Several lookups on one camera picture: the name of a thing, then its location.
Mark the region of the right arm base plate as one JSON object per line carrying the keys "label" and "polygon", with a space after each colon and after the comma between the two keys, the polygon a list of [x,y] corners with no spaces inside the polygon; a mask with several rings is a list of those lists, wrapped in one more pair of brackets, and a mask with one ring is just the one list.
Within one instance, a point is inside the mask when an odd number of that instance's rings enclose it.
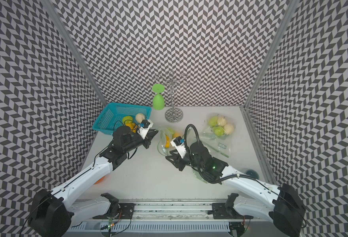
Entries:
{"label": "right arm base plate", "polygon": [[225,203],[212,203],[212,210],[207,212],[213,219],[253,219],[250,215],[240,215],[232,207],[226,208]]}

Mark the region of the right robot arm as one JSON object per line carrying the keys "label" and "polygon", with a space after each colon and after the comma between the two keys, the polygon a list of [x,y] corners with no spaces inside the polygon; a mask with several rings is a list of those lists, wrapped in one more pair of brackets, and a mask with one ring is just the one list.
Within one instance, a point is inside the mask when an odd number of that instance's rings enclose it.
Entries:
{"label": "right robot arm", "polygon": [[197,171],[209,184],[229,185],[245,194],[229,197],[226,209],[242,216],[253,216],[274,224],[289,237],[299,237],[307,222],[306,207],[295,188],[288,184],[277,186],[244,174],[209,153],[201,143],[186,146],[178,137],[171,141],[174,150],[166,156],[179,171],[186,166]]}

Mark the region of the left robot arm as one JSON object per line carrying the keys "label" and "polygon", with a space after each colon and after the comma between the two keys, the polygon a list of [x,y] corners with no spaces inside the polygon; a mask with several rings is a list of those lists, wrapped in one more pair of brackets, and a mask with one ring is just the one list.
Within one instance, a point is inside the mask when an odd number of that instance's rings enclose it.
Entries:
{"label": "left robot arm", "polygon": [[114,217],[119,213],[119,200],[109,193],[85,202],[77,199],[96,182],[113,172],[128,158],[128,152],[139,146],[148,149],[157,129],[141,127],[134,133],[120,126],[112,141],[96,155],[93,163],[77,175],[48,191],[42,189],[33,198],[26,223],[42,237],[61,237],[83,221],[99,216]]}

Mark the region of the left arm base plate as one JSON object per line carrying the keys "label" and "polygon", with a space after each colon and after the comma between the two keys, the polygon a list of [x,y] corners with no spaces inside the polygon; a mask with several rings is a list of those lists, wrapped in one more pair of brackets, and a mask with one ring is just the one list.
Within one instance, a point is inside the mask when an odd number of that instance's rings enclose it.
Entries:
{"label": "left arm base plate", "polygon": [[93,219],[131,219],[134,213],[135,203],[111,204],[105,214],[93,217]]}

